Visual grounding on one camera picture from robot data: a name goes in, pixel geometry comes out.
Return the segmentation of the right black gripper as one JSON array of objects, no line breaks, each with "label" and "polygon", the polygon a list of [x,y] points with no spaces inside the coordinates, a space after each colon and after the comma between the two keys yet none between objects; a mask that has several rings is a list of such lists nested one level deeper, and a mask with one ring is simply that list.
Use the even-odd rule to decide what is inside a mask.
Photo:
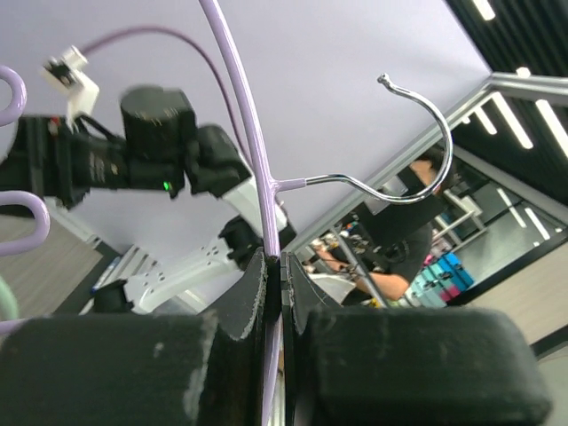
[{"label": "right black gripper", "polygon": [[89,155],[81,135],[61,116],[23,115],[1,160],[1,189],[53,197],[66,209],[89,192]]}]

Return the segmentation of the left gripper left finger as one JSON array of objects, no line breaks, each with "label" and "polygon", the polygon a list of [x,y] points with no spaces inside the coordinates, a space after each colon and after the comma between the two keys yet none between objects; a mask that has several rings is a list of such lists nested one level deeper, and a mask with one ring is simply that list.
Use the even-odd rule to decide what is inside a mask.
[{"label": "left gripper left finger", "polygon": [[268,268],[204,313],[25,321],[1,346],[4,425],[259,425]]}]

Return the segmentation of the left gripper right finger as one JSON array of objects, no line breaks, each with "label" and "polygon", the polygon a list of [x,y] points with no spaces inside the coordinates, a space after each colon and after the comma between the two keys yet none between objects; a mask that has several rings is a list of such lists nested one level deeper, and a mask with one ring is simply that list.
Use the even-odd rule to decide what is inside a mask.
[{"label": "left gripper right finger", "polygon": [[289,425],[541,425],[553,402],[505,314],[342,307],[280,258]]}]

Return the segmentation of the lilac plastic hanger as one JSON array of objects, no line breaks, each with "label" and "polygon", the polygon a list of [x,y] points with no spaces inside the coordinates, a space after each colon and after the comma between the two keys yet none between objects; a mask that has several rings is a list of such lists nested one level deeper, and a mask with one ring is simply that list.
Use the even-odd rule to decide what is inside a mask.
[{"label": "lilac plastic hanger", "polygon": [[[306,177],[289,180],[275,180],[270,172],[266,157],[263,133],[258,121],[257,111],[249,88],[249,82],[241,64],[241,58],[225,16],[219,4],[215,1],[205,1],[201,5],[212,29],[217,45],[222,53],[227,71],[231,78],[241,116],[246,131],[250,159],[245,160],[252,170],[261,209],[263,244],[256,250],[262,251],[266,260],[268,273],[265,294],[264,311],[264,364],[263,364],[263,412],[262,423],[265,424],[272,411],[272,393],[276,384],[276,367],[279,359],[285,361],[284,321],[282,315],[282,289],[280,282],[280,258],[284,252],[280,249],[280,233],[288,228],[288,219],[281,213],[275,201],[278,192],[294,190],[308,185],[318,185],[329,182],[344,182],[354,186],[363,193],[372,194],[373,189],[353,177],[344,174],[328,174],[317,177]],[[7,82],[12,91],[10,104],[1,113],[2,124],[15,123],[24,114],[27,103],[27,88],[21,77],[8,67],[1,70],[2,79]],[[18,255],[41,245],[50,231],[50,215],[44,204],[44,199],[37,195],[21,190],[2,190],[3,205],[20,205],[28,209],[34,216],[36,226],[33,233],[17,240],[2,244],[1,252],[5,256]],[[4,340],[20,327],[25,321],[37,318],[56,316],[41,316],[31,319],[7,320],[1,325]]]}]

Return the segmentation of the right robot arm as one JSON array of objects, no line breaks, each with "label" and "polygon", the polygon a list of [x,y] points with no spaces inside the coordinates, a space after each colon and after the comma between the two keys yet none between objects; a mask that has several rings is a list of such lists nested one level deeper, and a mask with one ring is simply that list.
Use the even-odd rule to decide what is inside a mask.
[{"label": "right robot arm", "polygon": [[198,126],[180,90],[140,86],[121,101],[124,135],[86,114],[24,115],[1,161],[1,187],[53,197],[72,209],[92,189],[207,193],[236,211],[207,245],[173,265],[115,280],[92,293],[96,313],[148,313],[176,296],[201,312],[222,294],[214,279],[247,268],[263,244],[256,180],[226,132]]}]

